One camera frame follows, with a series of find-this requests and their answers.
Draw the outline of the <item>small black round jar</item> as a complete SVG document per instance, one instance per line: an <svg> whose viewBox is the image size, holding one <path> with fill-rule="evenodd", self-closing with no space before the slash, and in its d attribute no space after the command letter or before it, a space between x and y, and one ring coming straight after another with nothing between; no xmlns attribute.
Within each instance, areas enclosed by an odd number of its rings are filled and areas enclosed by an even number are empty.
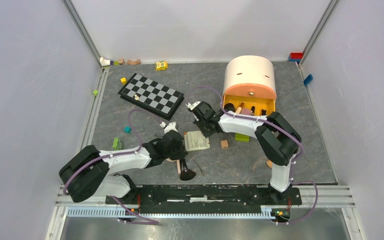
<svg viewBox="0 0 384 240"><path fill-rule="evenodd" d="M223 106L223 109L226 111L226 112L235 112L236 111L236 108L234 106L233 103L226 103L224 106Z"/></svg>

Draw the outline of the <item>beige concealer tube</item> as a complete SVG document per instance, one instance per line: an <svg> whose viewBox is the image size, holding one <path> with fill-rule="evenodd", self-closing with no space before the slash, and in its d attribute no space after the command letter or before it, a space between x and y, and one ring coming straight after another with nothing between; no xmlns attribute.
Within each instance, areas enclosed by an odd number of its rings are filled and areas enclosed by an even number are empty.
<svg viewBox="0 0 384 240"><path fill-rule="evenodd" d="M241 102L241 103L239 104L239 106L237 107L237 109L235 110L235 113L236 113L236 114L240 114L240 113L242 112L243 108L244 108L244 105L245 105L245 103L244 103L244 102Z"/></svg>

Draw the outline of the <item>pink blush palette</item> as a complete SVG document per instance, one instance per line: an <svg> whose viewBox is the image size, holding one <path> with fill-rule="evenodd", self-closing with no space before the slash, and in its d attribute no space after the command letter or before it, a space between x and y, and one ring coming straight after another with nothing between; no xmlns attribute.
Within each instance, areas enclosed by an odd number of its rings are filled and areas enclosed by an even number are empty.
<svg viewBox="0 0 384 240"><path fill-rule="evenodd" d="M248 109L248 108L243 108L240 112L241 115L247 115L247 116L252 116L253 115L253 111L251 109Z"/></svg>

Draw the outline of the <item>round drawer organizer box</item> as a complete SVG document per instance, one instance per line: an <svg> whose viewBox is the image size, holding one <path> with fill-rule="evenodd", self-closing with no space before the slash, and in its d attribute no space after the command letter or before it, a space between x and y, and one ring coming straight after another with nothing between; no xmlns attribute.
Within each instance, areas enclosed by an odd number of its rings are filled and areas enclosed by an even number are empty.
<svg viewBox="0 0 384 240"><path fill-rule="evenodd" d="M242 55L232 59L226 66L222 91L223 106L234 104L235 108L244 103L243 108L251 110L254 116L276 111L277 91L273 63L265 57Z"/></svg>

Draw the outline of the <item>round pink powder compact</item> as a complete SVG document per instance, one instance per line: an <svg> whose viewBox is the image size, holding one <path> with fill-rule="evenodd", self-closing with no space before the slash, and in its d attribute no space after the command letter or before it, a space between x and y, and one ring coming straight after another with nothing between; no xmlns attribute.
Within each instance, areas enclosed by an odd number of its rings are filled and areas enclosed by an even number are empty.
<svg viewBox="0 0 384 240"><path fill-rule="evenodd" d="M172 159L170 159L170 158L167 158L167 159L165 159L166 161L168 161L168 162L176 162L177 160L172 160Z"/></svg>

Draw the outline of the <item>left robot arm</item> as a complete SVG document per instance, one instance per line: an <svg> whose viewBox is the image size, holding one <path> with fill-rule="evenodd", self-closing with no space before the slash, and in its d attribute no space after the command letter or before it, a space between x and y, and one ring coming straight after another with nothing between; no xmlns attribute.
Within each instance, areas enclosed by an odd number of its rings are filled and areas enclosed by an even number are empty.
<svg viewBox="0 0 384 240"><path fill-rule="evenodd" d="M87 145L58 175L64 184L63 194L74 203L90 197L114 196L131 204L137 198L137 190L124 171L156 167L167 159L181 161L187 154L183 135L178 132L177 124L171 122L165 126L162 137L135 148L106 151Z"/></svg>

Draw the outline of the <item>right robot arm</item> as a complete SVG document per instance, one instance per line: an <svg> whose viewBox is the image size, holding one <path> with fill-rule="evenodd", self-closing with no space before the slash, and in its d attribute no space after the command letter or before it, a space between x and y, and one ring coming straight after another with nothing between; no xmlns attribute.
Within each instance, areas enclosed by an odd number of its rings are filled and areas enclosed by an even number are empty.
<svg viewBox="0 0 384 240"><path fill-rule="evenodd" d="M269 199L282 204L289 198L292 178L291 164L304 147L302 138L279 112L254 116L226 111L215 111L205 101L187 103L195 118L193 122L205 137L215 133L234 133L257 139L265 156L272 162Z"/></svg>

